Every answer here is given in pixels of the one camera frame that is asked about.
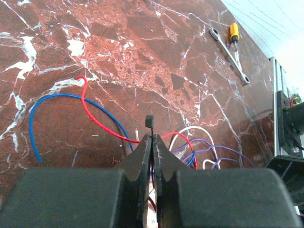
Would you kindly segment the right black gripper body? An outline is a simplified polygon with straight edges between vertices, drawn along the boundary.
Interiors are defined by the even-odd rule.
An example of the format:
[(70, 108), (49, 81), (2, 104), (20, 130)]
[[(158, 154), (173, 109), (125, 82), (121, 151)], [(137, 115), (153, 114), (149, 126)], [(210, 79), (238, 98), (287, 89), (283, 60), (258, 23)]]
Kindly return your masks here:
[(297, 214), (304, 213), (304, 159), (289, 155), (278, 155), (267, 165), (284, 182), (295, 204)]

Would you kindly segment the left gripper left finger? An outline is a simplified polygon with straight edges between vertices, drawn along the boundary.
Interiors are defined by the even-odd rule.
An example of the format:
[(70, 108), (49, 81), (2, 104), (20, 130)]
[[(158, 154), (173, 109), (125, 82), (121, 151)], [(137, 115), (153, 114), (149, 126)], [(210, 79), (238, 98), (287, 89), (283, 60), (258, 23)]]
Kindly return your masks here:
[(3, 228), (144, 228), (152, 136), (110, 169), (27, 170), (0, 211)]

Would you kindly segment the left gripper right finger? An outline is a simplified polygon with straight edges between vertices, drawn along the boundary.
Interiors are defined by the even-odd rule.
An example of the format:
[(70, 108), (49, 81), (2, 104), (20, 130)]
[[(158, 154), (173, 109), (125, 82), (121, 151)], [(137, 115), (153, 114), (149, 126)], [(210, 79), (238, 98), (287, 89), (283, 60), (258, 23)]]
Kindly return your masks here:
[(162, 228), (301, 228), (292, 198), (272, 169), (195, 170), (154, 135), (157, 222)]

